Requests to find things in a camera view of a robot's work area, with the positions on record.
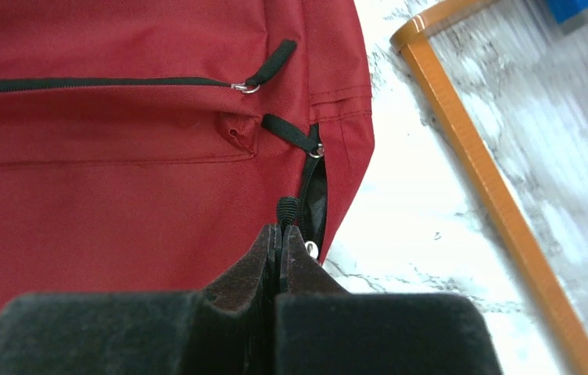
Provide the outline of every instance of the orange tape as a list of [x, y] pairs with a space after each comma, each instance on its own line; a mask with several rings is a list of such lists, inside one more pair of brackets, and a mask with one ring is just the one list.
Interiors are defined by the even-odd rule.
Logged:
[[446, 0], [416, 15], [391, 38], [432, 104], [455, 153], [488, 209], [538, 306], [579, 373], [588, 375], [588, 335], [550, 268], [428, 37], [491, 2]]

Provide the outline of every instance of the black object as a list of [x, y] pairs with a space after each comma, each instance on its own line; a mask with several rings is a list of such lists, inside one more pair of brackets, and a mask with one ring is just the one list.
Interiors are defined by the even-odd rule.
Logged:
[[326, 231], [328, 183], [324, 144], [319, 135], [319, 124], [311, 125], [310, 133], [305, 135], [296, 125], [280, 117], [266, 115], [262, 119], [262, 127], [283, 141], [301, 148], [307, 154], [301, 177], [303, 183], [299, 193], [297, 225], [304, 241], [312, 241], [321, 248]]
[[94, 86], [218, 86], [233, 88], [248, 94], [266, 84], [289, 60], [296, 50], [296, 42], [284, 40], [244, 84], [231, 84], [206, 77], [166, 77], [166, 78], [23, 78], [0, 80], [0, 92], [48, 90], [53, 88], [84, 88]]
[[456, 295], [351, 295], [297, 227], [262, 229], [202, 291], [23, 295], [0, 312], [2, 374], [500, 374]]

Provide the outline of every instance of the marble surface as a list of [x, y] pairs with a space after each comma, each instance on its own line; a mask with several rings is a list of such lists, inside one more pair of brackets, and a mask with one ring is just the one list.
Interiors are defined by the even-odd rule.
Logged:
[[[506, 374], [572, 373], [389, 36], [433, 0], [355, 0], [376, 149], [325, 269], [356, 293], [454, 292]], [[588, 330], [588, 26], [500, 2], [432, 40]]]

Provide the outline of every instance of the red fabric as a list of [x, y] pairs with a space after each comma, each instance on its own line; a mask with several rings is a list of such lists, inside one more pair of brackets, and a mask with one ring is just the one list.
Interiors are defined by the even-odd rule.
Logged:
[[265, 113], [320, 124], [322, 258], [374, 147], [360, 25], [347, 0], [0, 2], [0, 79], [250, 77], [298, 47], [256, 94], [87, 87], [0, 94], [0, 309], [29, 291], [192, 289], [236, 262], [306, 155]]

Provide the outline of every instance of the zipper pull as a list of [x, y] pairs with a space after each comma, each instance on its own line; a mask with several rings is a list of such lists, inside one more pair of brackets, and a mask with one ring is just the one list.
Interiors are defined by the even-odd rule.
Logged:
[[276, 217], [278, 225], [285, 234], [287, 226], [294, 225], [296, 218], [299, 216], [299, 199], [294, 197], [282, 197], [278, 200], [276, 206]]
[[276, 50], [267, 58], [257, 73], [248, 78], [242, 84], [231, 84], [230, 87], [239, 90], [244, 94], [252, 94], [260, 90], [262, 84], [266, 84], [271, 78], [275, 77], [280, 69], [289, 60], [289, 57], [296, 50], [296, 42], [285, 39], [276, 48]]
[[304, 150], [313, 159], [324, 157], [324, 145], [322, 143], [308, 137], [298, 127], [280, 117], [271, 114], [264, 115], [262, 127], [283, 141]]

